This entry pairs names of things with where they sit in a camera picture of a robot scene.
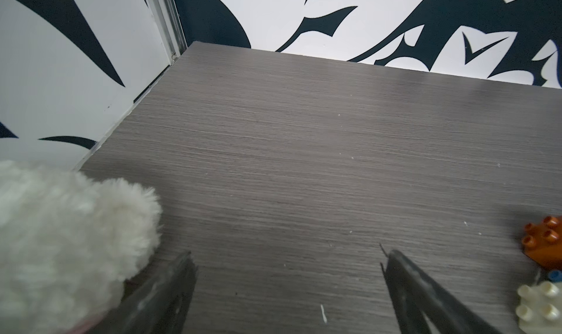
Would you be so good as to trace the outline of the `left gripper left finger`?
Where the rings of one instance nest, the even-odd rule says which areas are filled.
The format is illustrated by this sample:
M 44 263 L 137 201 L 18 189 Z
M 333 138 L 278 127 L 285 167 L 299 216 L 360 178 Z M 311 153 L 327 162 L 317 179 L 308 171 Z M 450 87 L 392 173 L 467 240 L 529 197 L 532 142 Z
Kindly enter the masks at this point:
M 89 334 L 181 333 L 193 299 L 197 266 L 180 254 L 110 311 Z

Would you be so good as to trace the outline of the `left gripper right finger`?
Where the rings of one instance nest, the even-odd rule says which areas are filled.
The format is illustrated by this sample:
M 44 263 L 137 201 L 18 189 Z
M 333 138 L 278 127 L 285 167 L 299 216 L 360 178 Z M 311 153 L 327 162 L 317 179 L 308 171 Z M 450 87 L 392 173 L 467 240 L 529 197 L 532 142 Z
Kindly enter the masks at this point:
M 385 253 L 382 265 L 392 305 L 402 333 L 498 333 L 398 250 Z

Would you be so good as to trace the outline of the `white lego brick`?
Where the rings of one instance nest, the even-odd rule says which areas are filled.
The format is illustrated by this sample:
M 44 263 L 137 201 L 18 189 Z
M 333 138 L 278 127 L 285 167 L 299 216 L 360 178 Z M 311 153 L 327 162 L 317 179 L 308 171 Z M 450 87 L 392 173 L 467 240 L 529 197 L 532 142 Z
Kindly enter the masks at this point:
M 522 285 L 517 294 L 520 304 L 515 313 L 521 331 L 527 334 L 561 333 L 561 286 L 543 281 L 532 287 Z

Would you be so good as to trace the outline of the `orange lego brick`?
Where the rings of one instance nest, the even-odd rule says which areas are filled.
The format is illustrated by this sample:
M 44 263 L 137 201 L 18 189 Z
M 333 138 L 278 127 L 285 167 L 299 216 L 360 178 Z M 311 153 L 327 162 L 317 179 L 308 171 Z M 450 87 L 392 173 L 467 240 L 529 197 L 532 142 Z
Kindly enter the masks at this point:
M 548 271 L 561 270 L 561 216 L 547 216 L 523 230 L 523 253 Z

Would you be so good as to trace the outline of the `light blue lego brick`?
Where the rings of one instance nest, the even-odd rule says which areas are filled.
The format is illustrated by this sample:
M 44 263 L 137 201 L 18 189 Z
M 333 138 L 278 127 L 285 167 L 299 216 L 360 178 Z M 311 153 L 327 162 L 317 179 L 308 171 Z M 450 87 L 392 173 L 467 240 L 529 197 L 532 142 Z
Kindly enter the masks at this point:
M 562 271 L 551 270 L 551 271 L 548 272 L 547 278 L 552 283 L 561 283 L 562 282 Z

